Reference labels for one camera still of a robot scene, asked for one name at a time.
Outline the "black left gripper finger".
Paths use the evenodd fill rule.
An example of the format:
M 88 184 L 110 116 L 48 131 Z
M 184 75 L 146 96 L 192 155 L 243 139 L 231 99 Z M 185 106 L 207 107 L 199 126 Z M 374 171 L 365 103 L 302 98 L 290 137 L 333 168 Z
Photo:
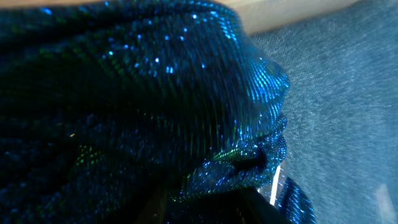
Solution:
M 167 205 L 168 224 L 290 224 L 254 188 Z

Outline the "blue sequin fabric garment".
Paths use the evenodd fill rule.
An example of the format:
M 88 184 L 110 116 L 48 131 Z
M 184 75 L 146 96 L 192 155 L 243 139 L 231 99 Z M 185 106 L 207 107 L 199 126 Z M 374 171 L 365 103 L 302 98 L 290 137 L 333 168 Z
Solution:
M 284 69 L 214 1 L 1 9 L 1 222 L 133 223 L 157 187 L 165 223 L 314 223 L 285 159 Z

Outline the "blue denim jeans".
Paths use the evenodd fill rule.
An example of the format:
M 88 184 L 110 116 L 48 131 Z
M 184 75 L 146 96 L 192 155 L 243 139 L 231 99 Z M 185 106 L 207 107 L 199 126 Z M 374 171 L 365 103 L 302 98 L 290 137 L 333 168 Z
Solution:
M 318 223 L 397 222 L 397 2 L 256 35 L 290 77 L 286 171 Z

